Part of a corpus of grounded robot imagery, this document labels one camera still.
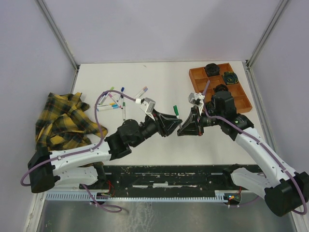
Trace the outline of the green pen cap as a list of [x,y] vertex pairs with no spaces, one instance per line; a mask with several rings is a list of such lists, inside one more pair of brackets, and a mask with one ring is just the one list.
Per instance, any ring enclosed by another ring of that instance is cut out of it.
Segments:
[[179,118],[179,111],[178,111],[178,107],[176,105],[173,106],[173,110],[174,110],[176,117]]

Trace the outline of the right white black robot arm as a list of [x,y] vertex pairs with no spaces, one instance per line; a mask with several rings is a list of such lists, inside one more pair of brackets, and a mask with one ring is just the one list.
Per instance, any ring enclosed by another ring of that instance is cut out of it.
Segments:
[[220,126],[222,132],[241,146],[256,162],[263,176],[251,173],[237,164],[222,176],[227,189],[243,187],[264,199],[268,208],[282,217],[293,211],[305,215],[309,201],[309,175],[298,173],[284,162],[260,137],[253,123],[237,112],[234,98],[229,91],[216,92],[210,102],[204,102],[202,93],[190,93],[193,105],[189,117],[178,130],[178,136],[204,133],[205,127]]

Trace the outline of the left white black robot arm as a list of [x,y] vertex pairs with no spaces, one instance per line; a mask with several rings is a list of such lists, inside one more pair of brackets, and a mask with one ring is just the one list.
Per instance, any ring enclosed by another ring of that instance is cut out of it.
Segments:
[[133,147],[156,133],[162,137],[171,135],[181,123],[182,120],[176,116],[153,110],[150,116],[146,115],[144,122],[127,119],[115,133],[97,144],[62,151],[37,148],[28,162],[27,175],[31,192],[45,192],[61,184],[85,184],[103,188],[107,183],[106,175],[96,170],[88,173],[85,165],[121,159],[129,155]]

